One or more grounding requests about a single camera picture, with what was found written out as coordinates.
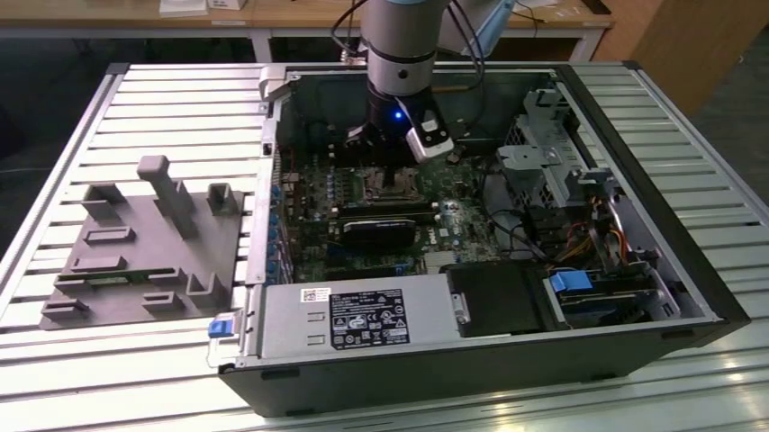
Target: blue latch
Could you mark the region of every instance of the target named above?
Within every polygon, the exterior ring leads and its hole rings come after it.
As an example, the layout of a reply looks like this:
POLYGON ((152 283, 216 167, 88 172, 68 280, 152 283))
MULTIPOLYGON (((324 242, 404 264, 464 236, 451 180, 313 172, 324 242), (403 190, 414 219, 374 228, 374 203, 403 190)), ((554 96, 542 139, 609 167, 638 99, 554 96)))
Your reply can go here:
POLYGON ((550 284, 556 293, 560 291, 593 290, 590 276, 582 270, 556 272, 550 276, 550 284))
POLYGON ((233 326, 235 326, 235 318, 213 320, 208 325, 208 337, 228 338, 235 334, 233 326))

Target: wooden table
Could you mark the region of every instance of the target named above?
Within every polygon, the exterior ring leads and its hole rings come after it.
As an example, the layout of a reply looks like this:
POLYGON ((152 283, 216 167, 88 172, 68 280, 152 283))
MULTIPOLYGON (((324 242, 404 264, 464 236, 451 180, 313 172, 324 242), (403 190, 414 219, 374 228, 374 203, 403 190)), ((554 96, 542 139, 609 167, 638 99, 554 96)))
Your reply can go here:
POLYGON ((253 6, 161 18, 159 0, 0 0, 0 39, 251 38, 253 6))
POLYGON ((594 60, 638 61, 689 115, 769 22, 766 0, 603 0, 617 19, 594 60))
MULTIPOLYGON (((328 37, 334 22, 350 7, 350 0, 249 0, 255 7, 251 22, 256 34, 252 37, 257 60, 269 62, 269 39, 275 37, 328 37)), ((352 35, 360 34, 360 13, 354 16, 352 35)), ((582 0, 559 0, 556 5, 536 7, 534 17, 540 22, 534 27, 530 19, 514 15, 502 38, 563 38, 575 39, 571 61, 589 61, 601 41, 603 31, 611 27, 610 15, 590 12, 582 0)))
MULTIPOLYGON (((248 0, 240 11, 211 9, 208 15, 161 18, 159 0, 0 0, 0 38, 249 38, 259 62, 272 62, 273 37, 327 37, 350 0, 248 0)), ((503 38, 577 40, 571 60, 589 60, 613 24, 581 0, 534 9, 536 25, 510 18, 503 38)), ((359 35, 354 20, 354 35, 359 35)))

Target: power supply label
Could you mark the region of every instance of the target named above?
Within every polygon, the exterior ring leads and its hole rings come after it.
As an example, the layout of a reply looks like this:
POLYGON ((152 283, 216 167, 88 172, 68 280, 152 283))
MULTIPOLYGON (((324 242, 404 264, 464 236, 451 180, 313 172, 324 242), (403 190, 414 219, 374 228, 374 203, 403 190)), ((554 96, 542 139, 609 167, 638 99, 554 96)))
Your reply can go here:
POLYGON ((380 347, 408 343, 403 291, 371 291, 330 296, 334 349, 380 347))

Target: white box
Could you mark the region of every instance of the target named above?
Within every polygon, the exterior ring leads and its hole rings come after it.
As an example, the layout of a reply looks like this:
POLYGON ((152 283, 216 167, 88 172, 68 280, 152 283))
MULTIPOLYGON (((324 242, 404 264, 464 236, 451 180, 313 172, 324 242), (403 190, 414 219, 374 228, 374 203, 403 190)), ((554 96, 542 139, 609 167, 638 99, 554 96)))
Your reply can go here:
POLYGON ((208 14, 205 0, 160 0, 160 16, 179 18, 208 14))
POLYGON ((239 11, 247 0, 208 0, 208 7, 211 9, 232 9, 239 11))

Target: aluminum extrusion table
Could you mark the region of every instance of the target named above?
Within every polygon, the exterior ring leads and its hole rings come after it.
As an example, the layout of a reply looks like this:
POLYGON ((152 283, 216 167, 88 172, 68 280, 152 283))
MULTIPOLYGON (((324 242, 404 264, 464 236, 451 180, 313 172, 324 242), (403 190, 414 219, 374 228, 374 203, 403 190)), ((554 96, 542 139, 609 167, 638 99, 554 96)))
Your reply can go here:
MULTIPOLYGON (((249 221, 259 214, 249 192, 269 162, 260 158, 259 65, 116 67, 0 264, 0 428, 766 428, 769 211, 641 70, 618 63, 575 70, 750 314, 746 328, 615 380, 271 419, 251 411, 208 365, 208 319, 37 330, 42 300, 85 219, 79 201, 87 185, 112 181, 124 194, 148 194, 135 163, 159 152, 189 191, 225 181, 249 194, 233 307, 244 300, 249 221)), ((235 350, 224 345, 219 355, 235 350)))

